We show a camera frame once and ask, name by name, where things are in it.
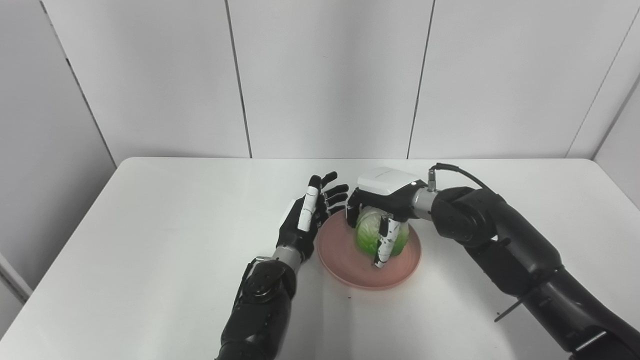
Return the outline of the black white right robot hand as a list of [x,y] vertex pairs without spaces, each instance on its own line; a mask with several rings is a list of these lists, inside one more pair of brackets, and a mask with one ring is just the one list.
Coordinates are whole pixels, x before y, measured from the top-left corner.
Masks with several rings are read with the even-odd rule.
[[432,220],[434,198],[430,185],[417,175],[378,167],[359,176],[347,200],[346,221],[350,228],[356,228],[362,208],[382,211],[373,261],[380,269],[390,260],[402,224],[409,219]]

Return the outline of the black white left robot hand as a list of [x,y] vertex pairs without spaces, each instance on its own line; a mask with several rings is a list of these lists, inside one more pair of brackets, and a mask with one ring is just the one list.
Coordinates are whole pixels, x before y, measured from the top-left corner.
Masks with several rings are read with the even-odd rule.
[[320,177],[312,175],[306,194],[295,199],[279,226],[276,248],[294,249],[306,262],[314,251],[314,239],[323,224],[334,214],[346,209],[349,186],[327,186],[338,178],[337,171]]

